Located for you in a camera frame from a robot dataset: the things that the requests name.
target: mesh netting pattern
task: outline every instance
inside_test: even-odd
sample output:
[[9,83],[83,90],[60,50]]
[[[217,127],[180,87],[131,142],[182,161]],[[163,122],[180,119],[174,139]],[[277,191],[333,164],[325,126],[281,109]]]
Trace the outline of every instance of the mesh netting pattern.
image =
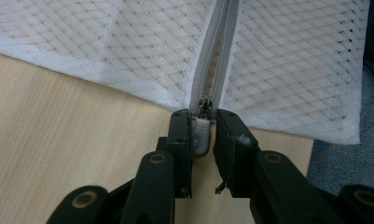
[[359,142],[368,1],[239,4],[220,107],[247,125]]

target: mesh laundry bag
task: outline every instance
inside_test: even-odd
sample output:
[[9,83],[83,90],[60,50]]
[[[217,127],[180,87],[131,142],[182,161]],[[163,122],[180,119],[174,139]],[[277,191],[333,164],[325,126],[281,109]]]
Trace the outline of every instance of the mesh laundry bag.
[[0,53],[187,107],[212,0],[0,0]]
[[359,142],[368,1],[239,3],[220,107],[247,125]]
[[0,53],[186,108],[218,2],[239,7],[217,106],[357,143],[368,1],[0,0]]

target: zipper teeth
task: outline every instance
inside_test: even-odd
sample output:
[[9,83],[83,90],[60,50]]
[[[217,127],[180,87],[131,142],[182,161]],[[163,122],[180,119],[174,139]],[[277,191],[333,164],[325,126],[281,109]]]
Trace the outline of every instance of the zipper teeth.
[[219,38],[220,31],[222,30],[222,27],[224,26],[224,20],[223,20],[224,11],[228,12],[227,1],[223,1],[223,3],[222,3],[222,8],[221,8],[219,20],[215,24],[214,36],[213,36],[213,39],[210,43],[207,59],[204,62],[204,67],[203,67],[203,70],[202,70],[204,75],[201,76],[201,82],[200,82],[200,88],[199,88],[200,98],[202,98],[204,96],[207,76],[210,72],[210,66],[211,66],[211,63],[213,61],[213,57],[214,57],[214,53],[215,53],[215,46],[216,46],[216,43],[218,43],[218,38]]
[[215,46],[218,41],[218,34],[222,30],[221,25],[224,21],[224,12],[227,12],[228,0],[221,0],[215,6],[213,15],[214,21],[210,21],[210,26],[214,26],[214,30],[208,34],[203,42],[201,48],[201,60],[198,62],[195,78],[192,85],[191,102],[189,110],[192,116],[197,116],[199,113],[199,101],[204,97],[205,84],[209,73],[211,61],[215,53]]
[[220,54],[217,59],[217,68],[215,69],[215,78],[210,91],[210,99],[213,101],[212,119],[216,117],[216,110],[219,107],[219,100],[222,93],[220,91],[222,91],[224,86],[225,76],[228,70],[230,48],[235,33],[238,10],[239,0],[229,0],[221,39]]

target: black plastic part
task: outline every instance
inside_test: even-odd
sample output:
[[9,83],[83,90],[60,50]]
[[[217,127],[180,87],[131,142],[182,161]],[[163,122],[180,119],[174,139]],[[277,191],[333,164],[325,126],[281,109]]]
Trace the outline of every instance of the black plastic part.
[[191,144],[191,127],[187,109],[172,113],[165,150],[174,157],[174,193],[176,198],[192,197],[191,152],[193,144]]
[[215,162],[234,198],[250,198],[258,142],[236,114],[218,109],[216,115]]
[[279,223],[344,223],[285,155],[257,153],[254,171]]
[[[77,206],[73,204],[80,196],[81,204],[83,201],[91,200],[86,206]],[[103,223],[104,205],[107,202],[107,190],[98,186],[85,186],[75,189],[69,193],[58,205],[52,216],[49,218],[48,224],[99,224]]]
[[165,151],[146,154],[134,178],[119,224],[173,224],[173,156]]
[[122,218],[123,209],[128,200],[134,179],[108,193],[105,214],[102,223],[117,224]]
[[350,223],[374,224],[374,189],[361,185],[351,185],[342,188],[339,202],[351,217]]

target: circular hole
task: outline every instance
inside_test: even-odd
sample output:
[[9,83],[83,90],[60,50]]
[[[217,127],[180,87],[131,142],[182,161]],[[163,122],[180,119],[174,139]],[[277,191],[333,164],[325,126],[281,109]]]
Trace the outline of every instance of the circular hole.
[[357,189],[353,196],[361,203],[374,207],[374,193],[368,190]]
[[165,159],[166,158],[162,154],[155,154],[149,158],[149,161],[155,164],[159,164],[159,163],[163,163]]
[[272,163],[280,163],[282,162],[282,158],[276,154],[268,153],[265,155],[265,159]]
[[97,199],[97,193],[92,190],[87,190],[78,194],[72,201],[74,208],[85,208],[93,204]]

